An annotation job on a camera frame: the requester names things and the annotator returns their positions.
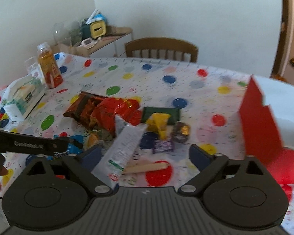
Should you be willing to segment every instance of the wooden door frame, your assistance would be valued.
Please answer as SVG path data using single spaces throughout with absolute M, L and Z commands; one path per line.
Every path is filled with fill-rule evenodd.
M 271 74 L 277 74 L 282 66 L 282 57 L 286 48 L 287 30 L 289 26 L 289 0 L 282 0 L 281 28 L 277 54 L 273 64 Z

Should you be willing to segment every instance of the gray gripper base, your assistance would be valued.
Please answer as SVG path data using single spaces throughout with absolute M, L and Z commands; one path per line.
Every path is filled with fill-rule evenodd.
M 173 187 L 121 187 L 111 197 L 97 198 L 74 223 L 53 231 L 11 227 L 5 235 L 287 235 L 281 227 L 241 231 L 218 223 L 196 198 L 176 194 Z

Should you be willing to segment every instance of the green package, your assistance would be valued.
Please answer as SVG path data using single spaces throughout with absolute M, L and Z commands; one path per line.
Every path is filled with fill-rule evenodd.
M 147 119 L 154 113 L 166 113 L 170 114 L 171 117 L 168 120 L 168 125 L 174 125 L 180 120 L 180 109 L 179 108 L 156 108 L 156 107 L 145 107 L 143 110 L 141 122 L 145 123 Z

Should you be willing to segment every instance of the chair backrest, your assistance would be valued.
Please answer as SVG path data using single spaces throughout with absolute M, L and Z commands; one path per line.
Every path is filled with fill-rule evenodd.
M 147 50 L 147 55 L 143 56 L 143 51 Z M 156 50 L 156 57 L 152 56 L 152 51 Z M 181 60 L 184 54 L 190 54 L 190 62 L 197 61 L 198 48 L 186 41 L 173 38 L 152 37 L 142 38 L 126 43 L 125 51 L 127 57 L 137 57 L 133 53 L 139 51 L 139 57 L 160 58 L 160 51 L 164 51 L 164 59 L 169 59 L 169 51 L 173 51 L 172 60 L 177 60 L 177 52 L 181 53 Z

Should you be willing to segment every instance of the beverage bottle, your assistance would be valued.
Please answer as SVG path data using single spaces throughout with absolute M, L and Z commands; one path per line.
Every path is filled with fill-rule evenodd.
M 38 62 L 43 71 L 47 86 L 55 88 L 63 82 L 61 72 L 47 42 L 37 46 Z

